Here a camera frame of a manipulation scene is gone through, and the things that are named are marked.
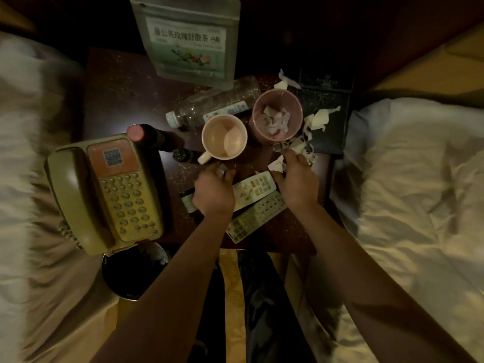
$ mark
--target white bedding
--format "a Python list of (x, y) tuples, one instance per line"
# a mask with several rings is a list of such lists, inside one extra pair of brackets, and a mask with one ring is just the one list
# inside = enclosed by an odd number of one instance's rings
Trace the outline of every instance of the white bedding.
[[(347, 228), (483, 362), (483, 110), (412, 98), (372, 104), (353, 112), (336, 167), (331, 198)], [(376, 361), (346, 310), (337, 339), (333, 361)]]
[(82, 70), (56, 50), (0, 33), (0, 361), (88, 362), (116, 298), (56, 227), (44, 160), (82, 115)]

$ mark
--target black pants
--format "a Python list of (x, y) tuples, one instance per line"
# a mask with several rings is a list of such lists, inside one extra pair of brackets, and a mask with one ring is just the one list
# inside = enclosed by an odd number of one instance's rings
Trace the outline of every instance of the black pants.
[[(284, 283), (266, 252), (238, 251), (245, 299), (247, 363), (316, 360), (294, 314)], [(217, 266), (210, 280), (189, 362), (225, 362), (225, 290)]]

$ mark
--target white bottle cap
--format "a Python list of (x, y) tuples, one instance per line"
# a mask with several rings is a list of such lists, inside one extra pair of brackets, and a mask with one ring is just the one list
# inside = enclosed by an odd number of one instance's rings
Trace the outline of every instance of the white bottle cap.
[(166, 116), (166, 121), (168, 122), (168, 125), (170, 125), (172, 129), (177, 129), (182, 126), (182, 124), (178, 122), (177, 116), (175, 115), (175, 111), (168, 112), (165, 116)]

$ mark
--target dark wall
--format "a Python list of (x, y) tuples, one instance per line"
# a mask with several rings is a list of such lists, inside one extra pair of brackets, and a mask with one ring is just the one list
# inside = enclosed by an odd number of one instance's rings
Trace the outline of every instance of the dark wall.
[[(3, 0), (40, 39), (85, 61), (89, 45), (144, 53), (129, 0)], [(484, 21), (484, 0), (241, 0), (237, 75), (349, 70), (362, 91)]]

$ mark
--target remote control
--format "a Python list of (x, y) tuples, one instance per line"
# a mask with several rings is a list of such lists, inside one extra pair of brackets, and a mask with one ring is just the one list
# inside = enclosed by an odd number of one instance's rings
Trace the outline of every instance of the remote control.
[(286, 208), (287, 205), (282, 200), (281, 194), (274, 191), (257, 201), (254, 206), (245, 210), (237, 218), (232, 219), (226, 232), (237, 244)]
[(269, 171), (249, 177), (233, 185), (237, 211), (275, 191), (275, 182)]

